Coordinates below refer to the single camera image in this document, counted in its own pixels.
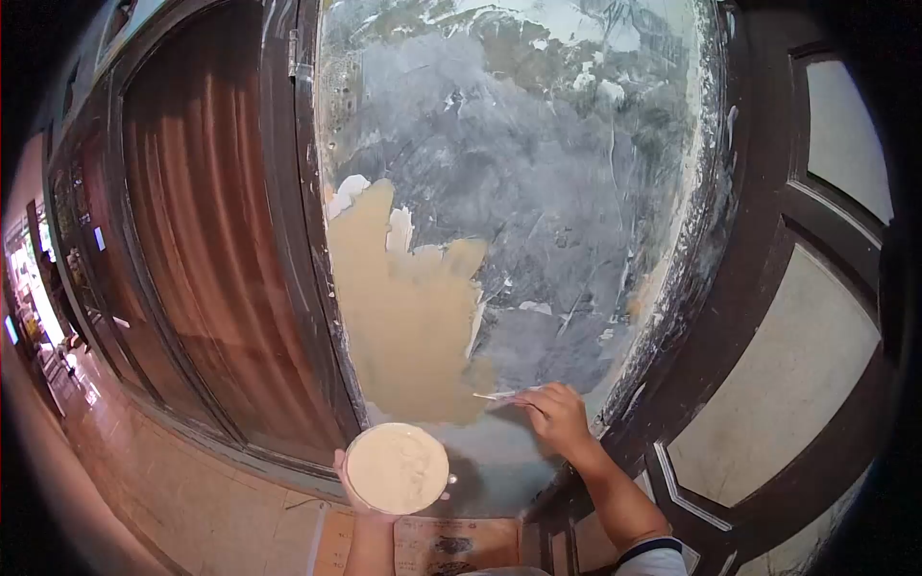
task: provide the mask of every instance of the person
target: person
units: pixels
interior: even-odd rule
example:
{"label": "person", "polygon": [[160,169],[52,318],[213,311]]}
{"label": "person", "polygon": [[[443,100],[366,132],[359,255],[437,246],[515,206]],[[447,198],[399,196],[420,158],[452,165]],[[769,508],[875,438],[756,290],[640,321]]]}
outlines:
{"label": "person", "polygon": [[[681,542],[671,536],[666,517],[633,480],[609,458],[589,432],[585,405],[570,386],[551,382],[525,390],[511,403],[528,414],[541,441],[563,456],[583,478],[606,535],[622,550],[616,576],[686,576]],[[337,450],[334,468],[345,487],[356,519],[345,576],[394,576],[394,523],[399,516],[365,506],[349,488],[346,453]],[[508,567],[469,572],[467,576],[542,576],[542,570]]]}
{"label": "person", "polygon": [[83,334],[83,326],[80,325],[77,314],[74,312],[74,307],[70,305],[70,299],[64,292],[64,282],[61,280],[61,273],[58,271],[57,264],[52,262],[51,251],[46,250],[41,253],[39,265],[48,275],[48,284],[51,289],[51,294],[48,295],[49,299],[58,305],[58,308],[67,319],[67,323],[70,324],[74,334],[76,334],[83,343],[83,351],[86,353],[89,351],[89,340],[86,335]]}

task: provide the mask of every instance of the wooden door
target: wooden door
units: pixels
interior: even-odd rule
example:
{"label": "wooden door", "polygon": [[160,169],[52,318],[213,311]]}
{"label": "wooden door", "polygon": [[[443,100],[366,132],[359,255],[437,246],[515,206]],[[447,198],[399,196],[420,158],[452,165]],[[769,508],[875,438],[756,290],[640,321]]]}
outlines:
{"label": "wooden door", "polygon": [[[260,72],[266,47],[284,39],[263,36],[257,3],[195,4],[166,15],[113,72],[112,157],[124,164],[131,260],[185,379],[233,437],[329,465],[358,424],[341,383],[317,368],[331,359],[325,326],[303,313],[316,285],[293,284],[280,258],[290,247],[270,203],[300,192],[275,188],[278,173],[264,168],[266,132],[278,127],[260,122],[276,104]],[[293,146],[293,126],[283,129]],[[297,181],[295,164],[275,169]],[[334,409],[342,398],[345,416]]]}
{"label": "wooden door", "polygon": [[[801,574],[894,413],[877,315],[892,212],[873,122],[819,30],[796,12],[722,6],[730,77],[750,84],[731,102],[748,126],[736,221],[700,313],[603,445],[667,515],[690,573]],[[577,477],[533,520],[546,570],[611,572],[618,551]]]}

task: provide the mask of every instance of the white paint smear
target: white paint smear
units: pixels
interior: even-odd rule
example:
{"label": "white paint smear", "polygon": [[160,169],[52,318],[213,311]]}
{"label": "white paint smear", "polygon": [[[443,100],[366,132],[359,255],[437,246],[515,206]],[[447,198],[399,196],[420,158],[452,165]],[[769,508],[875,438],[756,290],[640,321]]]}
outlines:
{"label": "white paint smear", "polygon": [[550,311],[550,304],[546,302],[533,302],[531,300],[526,300],[519,304],[519,310],[530,310],[532,312],[541,312],[542,314],[547,314],[552,316],[553,312]]}
{"label": "white paint smear", "polygon": [[406,206],[391,210],[391,231],[384,238],[384,249],[388,252],[409,252],[409,242],[413,238],[413,215]]}
{"label": "white paint smear", "polygon": [[592,69],[591,62],[583,62],[583,71],[579,73],[576,77],[576,80],[573,81],[574,90],[583,90],[588,88],[593,82],[596,81],[596,76],[591,74],[589,70]]}
{"label": "white paint smear", "polygon": [[599,87],[602,88],[603,92],[609,95],[609,98],[611,98],[611,101],[613,101],[616,106],[624,102],[624,88],[622,88],[620,84],[615,84],[610,80],[602,80],[599,83]]}
{"label": "white paint smear", "polygon": [[371,185],[372,183],[361,174],[346,177],[346,180],[339,185],[339,190],[333,194],[333,198],[326,203],[326,220],[332,220],[339,216],[340,212],[352,206],[352,197],[358,196]]}
{"label": "white paint smear", "polygon": [[[511,13],[515,18],[528,20],[546,28],[550,32],[551,39],[559,40],[564,44],[578,44],[581,41],[598,42],[605,36],[605,31],[599,21],[584,14],[580,11],[579,6],[570,2],[503,0],[502,6],[497,6],[490,0],[460,0],[455,3],[453,15],[469,10],[477,10],[480,13],[490,11]],[[618,52],[637,50],[640,48],[640,32],[633,24],[621,20],[615,24],[609,34],[609,47]]]}

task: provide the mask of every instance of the sleeve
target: sleeve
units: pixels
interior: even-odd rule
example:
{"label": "sleeve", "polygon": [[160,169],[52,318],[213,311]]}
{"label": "sleeve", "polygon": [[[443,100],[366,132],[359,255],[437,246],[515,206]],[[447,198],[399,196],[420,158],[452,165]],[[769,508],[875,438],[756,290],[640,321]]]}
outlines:
{"label": "sleeve", "polygon": [[614,576],[688,576],[676,538],[644,540],[619,558]]}

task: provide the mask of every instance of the door panel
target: door panel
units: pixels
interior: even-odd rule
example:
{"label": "door panel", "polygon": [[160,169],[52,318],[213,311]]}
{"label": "door panel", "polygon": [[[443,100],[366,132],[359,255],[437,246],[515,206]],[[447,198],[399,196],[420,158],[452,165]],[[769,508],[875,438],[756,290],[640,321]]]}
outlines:
{"label": "door panel", "polygon": [[131,217],[154,305],[230,419],[256,446],[329,464],[344,440],[302,347],[266,200],[262,16],[243,0],[210,9],[138,70],[123,108]]}

